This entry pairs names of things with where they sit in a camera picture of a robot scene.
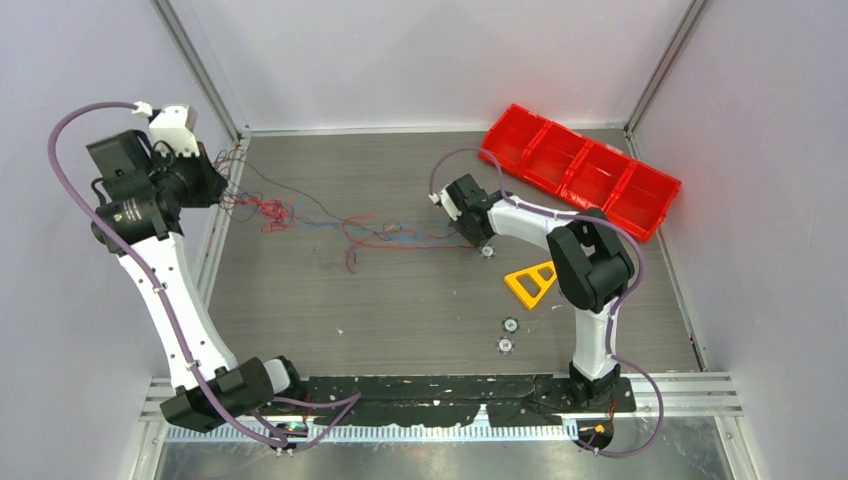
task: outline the small black part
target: small black part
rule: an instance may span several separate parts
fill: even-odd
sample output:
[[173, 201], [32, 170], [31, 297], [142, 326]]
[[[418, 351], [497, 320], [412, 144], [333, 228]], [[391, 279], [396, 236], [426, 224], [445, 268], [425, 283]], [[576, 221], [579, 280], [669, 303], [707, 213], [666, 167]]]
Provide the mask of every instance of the small black part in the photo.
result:
[[[284, 423], [278, 423], [274, 426], [277, 427], [278, 429], [282, 430], [285, 433], [288, 433], [288, 432], [299, 432], [299, 433], [303, 433], [303, 434], [309, 433], [309, 425], [307, 425], [304, 422], [284, 422]], [[274, 435], [274, 432], [268, 432], [268, 436], [271, 437], [271, 438], [278, 438], [276, 435]], [[296, 437], [287, 438], [287, 440], [302, 439], [302, 438], [306, 438], [306, 436], [305, 435], [299, 435], [299, 436], [296, 436]], [[272, 446], [268, 445], [268, 448], [270, 448], [271, 450], [273, 450], [275, 452], [277, 451], [276, 447], [272, 447]], [[285, 447], [283, 447], [283, 450], [294, 450], [295, 448], [297, 448], [297, 443], [290, 441], [289, 443], [286, 444]]]
[[[224, 408], [236, 417], [274, 399], [271, 379], [256, 357], [207, 383]], [[206, 433], [224, 423], [200, 387], [177, 393], [162, 402], [160, 409], [168, 423], [195, 432]]]
[[[595, 427], [598, 425], [603, 425], [604, 431], [597, 432], [595, 431]], [[603, 450], [612, 443], [613, 435], [615, 435], [615, 431], [613, 429], [613, 424], [609, 420], [578, 420], [577, 421], [577, 438], [582, 440], [584, 443], [588, 443], [592, 448], [597, 448], [598, 450]], [[586, 449], [583, 445], [580, 445], [577, 442], [574, 442], [582, 449]]]
[[695, 337], [689, 337], [689, 343], [692, 345], [692, 351], [695, 353], [695, 361], [698, 362], [698, 371], [706, 371], [707, 368], [704, 366], [704, 360], [701, 358], [701, 349], [698, 348], [698, 341]]
[[103, 177], [97, 177], [91, 181], [91, 190], [94, 192], [94, 195], [97, 196], [97, 204], [100, 206], [106, 205], [108, 200], [106, 200], [106, 195], [100, 192], [97, 189], [97, 184], [103, 182]]
[[601, 378], [589, 380], [577, 368], [574, 362], [568, 363], [569, 389], [571, 395], [581, 404], [603, 401], [613, 386], [621, 379], [621, 365], [617, 364]]
[[461, 213], [449, 225], [472, 246], [481, 248], [486, 245], [495, 236], [486, 212], [501, 199], [501, 192], [486, 194], [486, 190], [467, 173], [445, 187], [445, 191]]
[[[144, 132], [127, 130], [86, 148], [111, 198], [106, 201], [95, 190], [100, 201], [95, 211], [129, 244], [182, 233], [181, 210], [218, 203], [227, 188], [227, 180], [212, 167], [202, 143], [199, 156], [171, 153], [163, 157], [151, 148]], [[124, 254], [99, 227], [92, 224], [91, 228], [110, 253]]]
[[150, 157], [136, 130], [127, 130], [86, 145], [88, 154], [103, 177], [103, 189], [113, 199], [130, 198], [152, 189], [147, 172], [153, 169]]
[[[607, 218], [598, 208], [581, 215]], [[621, 240], [609, 228], [575, 220], [553, 229], [547, 239], [560, 290], [581, 310], [599, 313], [604, 305], [624, 293], [636, 272]], [[594, 247], [595, 252], [586, 255], [583, 246]]]

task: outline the red plastic bin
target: red plastic bin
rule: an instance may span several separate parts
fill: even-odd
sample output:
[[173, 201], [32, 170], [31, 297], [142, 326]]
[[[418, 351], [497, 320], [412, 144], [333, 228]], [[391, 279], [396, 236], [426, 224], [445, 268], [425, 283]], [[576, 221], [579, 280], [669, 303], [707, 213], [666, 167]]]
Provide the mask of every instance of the red plastic bin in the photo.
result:
[[527, 146], [523, 176], [546, 192], [557, 192], [565, 174], [591, 144], [562, 125], [549, 122]]
[[665, 219], [680, 190], [680, 180], [644, 163], [635, 163], [627, 183], [604, 211], [610, 221], [647, 241]]
[[546, 119], [513, 104], [483, 138], [483, 148], [498, 157], [504, 171], [516, 173], [524, 150], [546, 123]]
[[643, 242], [680, 190], [680, 180], [515, 104], [492, 126], [482, 147], [497, 156], [504, 171], [579, 208], [601, 208]]
[[633, 163], [631, 158], [593, 143], [560, 191], [560, 197], [584, 209], [604, 208], [627, 180]]

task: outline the tangled wires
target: tangled wires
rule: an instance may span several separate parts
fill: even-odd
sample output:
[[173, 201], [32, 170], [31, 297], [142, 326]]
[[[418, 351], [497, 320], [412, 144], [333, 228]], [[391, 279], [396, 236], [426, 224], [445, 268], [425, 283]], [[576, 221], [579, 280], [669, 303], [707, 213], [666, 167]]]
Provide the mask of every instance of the tangled wires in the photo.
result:
[[[259, 216], [266, 220], [262, 225], [263, 233], [279, 233], [285, 232], [297, 226], [298, 224], [307, 225], [315, 228], [334, 228], [344, 234], [349, 245], [345, 249], [345, 268], [350, 273], [355, 273], [354, 265], [357, 262], [356, 249], [369, 248], [381, 250], [447, 250], [455, 248], [473, 249], [469, 245], [458, 245], [456, 243], [444, 243], [445, 240], [456, 235], [457, 232], [448, 233], [446, 235], [434, 235], [430, 233], [422, 233], [417, 229], [403, 227], [398, 225], [396, 228], [378, 231], [368, 228], [360, 223], [368, 219], [373, 219], [374, 215], [354, 215], [350, 217], [341, 217], [331, 213], [324, 204], [313, 197], [309, 193], [297, 188], [277, 182], [264, 175], [254, 165], [248, 163], [244, 158], [245, 152], [236, 147], [233, 150], [222, 150], [218, 153], [215, 161], [212, 162], [216, 170], [224, 178], [230, 180], [233, 165], [243, 163], [244, 166], [253, 170], [259, 178], [279, 188], [291, 191], [299, 195], [299, 199], [295, 202], [283, 201], [277, 198], [265, 200], [264, 195], [259, 192], [242, 192], [237, 184], [230, 180], [230, 188], [224, 192], [221, 200], [220, 208], [222, 208], [233, 221], [245, 223], [254, 216]], [[304, 200], [310, 200], [317, 205], [325, 215], [333, 219], [330, 222], [316, 222], [296, 213], [296, 209], [301, 206]], [[246, 207], [250, 210], [250, 215], [245, 219], [233, 218], [232, 212], [238, 207]], [[427, 240], [428, 244], [419, 243], [420, 240]]]

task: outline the metal floor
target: metal floor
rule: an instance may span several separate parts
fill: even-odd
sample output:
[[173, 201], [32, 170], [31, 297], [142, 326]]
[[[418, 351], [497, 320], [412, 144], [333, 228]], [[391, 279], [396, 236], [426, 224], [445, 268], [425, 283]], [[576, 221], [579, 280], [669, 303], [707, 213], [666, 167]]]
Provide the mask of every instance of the metal floor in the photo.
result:
[[[616, 419], [610, 450], [642, 444], [654, 421]], [[667, 418], [662, 438], [625, 459], [568, 441], [327, 444], [275, 458], [255, 443], [166, 443], [157, 479], [724, 480], [732, 479], [712, 417]]]
[[[626, 151], [621, 131], [586, 135]], [[480, 145], [482, 133], [285, 136], [253, 139], [247, 161], [266, 177], [302, 190], [340, 218], [382, 231], [402, 225], [449, 233], [447, 215], [427, 198], [436, 160], [454, 148]], [[440, 169], [439, 187], [471, 173], [488, 191], [494, 168], [470, 153]], [[313, 201], [274, 186], [245, 168], [243, 190], [295, 204], [314, 223], [333, 222]], [[507, 189], [554, 208], [568, 205], [507, 178]], [[286, 355], [302, 375], [426, 375], [564, 372], [574, 349], [574, 313], [551, 289], [532, 312], [503, 276], [549, 260], [546, 252], [495, 238], [484, 260], [465, 249], [383, 250], [357, 247], [355, 273], [345, 266], [350, 242], [333, 227], [301, 223], [262, 233], [265, 220], [246, 207], [233, 212], [210, 312], [239, 359]], [[368, 234], [356, 228], [358, 238]], [[374, 244], [458, 245], [400, 235]], [[621, 310], [618, 351], [651, 372], [697, 368], [659, 245], [644, 245], [647, 272]], [[513, 315], [521, 331], [512, 355], [498, 353], [501, 321]]]

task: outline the robotic arm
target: robotic arm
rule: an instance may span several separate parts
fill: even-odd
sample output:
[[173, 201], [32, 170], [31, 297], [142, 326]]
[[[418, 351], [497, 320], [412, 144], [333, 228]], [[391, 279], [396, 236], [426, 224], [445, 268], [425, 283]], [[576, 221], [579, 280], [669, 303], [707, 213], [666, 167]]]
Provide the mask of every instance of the robotic arm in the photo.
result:
[[[227, 188], [192, 133], [195, 112], [187, 105], [153, 110], [139, 102], [134, 114], [148, 118], [152, 145], [144, 132], [128, 130], [87, 146], [110, 201], [98, 192], [96, 214], [150, 265], [167, 289], [179, 325], [202, 377], [235, 416], [248, 413], [288, 391], [297, 397], [297, 372], [285, 358], [262, 363], [251, 358], [239, 365], [215, 330], [191, 278], [180, 228], [183, 208], [218, 203]], [[94, 236], [130, 275], [165, 347], [176, 395], [162, 404], [174, 425], [206, 432], [223, 419], [206, 400], [183, 356], [158, 291], [141, 267], [92, 224]]]
[[[558, 214], [577, 212], [533, 205], [533, 210], [548, 212], [542, 215], [519, 208], [516, 203], [528, 203], [509, 196], [511, 202], [500, 191], [487, 194], [466, 174], [430, 199], [445, 209], [450, 225], [477, 248], [495, 235], [509, 235], [550, 252], [560, 289], [574, 306], [577, 320], [577, 346], [569, 364], [573, 390], [580, 399], [599, 399], [620, 377], [621, 366], [608, 353], [615, 352], [618, 320], [618, 313], [611, 315], [610, 310], [635, 273], [633, 262], [615, 232], [586, 221], [558, 218]], [[596, 208], [581, 215], [606, 219]], [[594, 252], [587, 254], [584, 247]]]

